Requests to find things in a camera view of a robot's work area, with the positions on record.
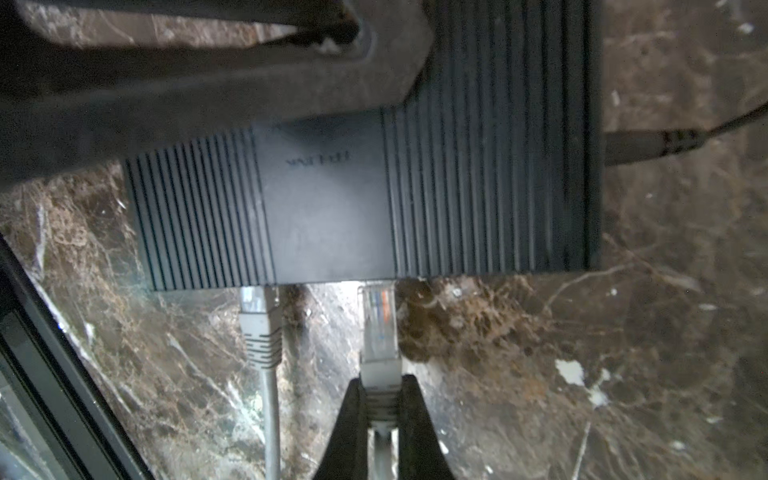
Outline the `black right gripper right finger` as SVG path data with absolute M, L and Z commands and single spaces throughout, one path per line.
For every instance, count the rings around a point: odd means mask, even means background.
M 402 377 L 398 430 L 399 479 L 455 479 L 440 448 L 419 382 L 411 374 Z

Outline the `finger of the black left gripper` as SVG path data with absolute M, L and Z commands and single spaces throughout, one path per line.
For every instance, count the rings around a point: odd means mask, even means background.
M 34 33 L 62 45 L 341 44 L 360 27 L 343 1 L 19 1 Z
M 360 30 L 341 44 L 76 48 L 1 5 L 1 185 L 141 153 L 253 121 L 400 102 L 433 29 L 420 1 L 343 1 Z

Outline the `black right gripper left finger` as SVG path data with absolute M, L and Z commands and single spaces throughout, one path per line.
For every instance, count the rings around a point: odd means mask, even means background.
M 368 416 L 366 394 L 359 378 L 352 379 L 324 455 L 313 480 L 368 478 Z

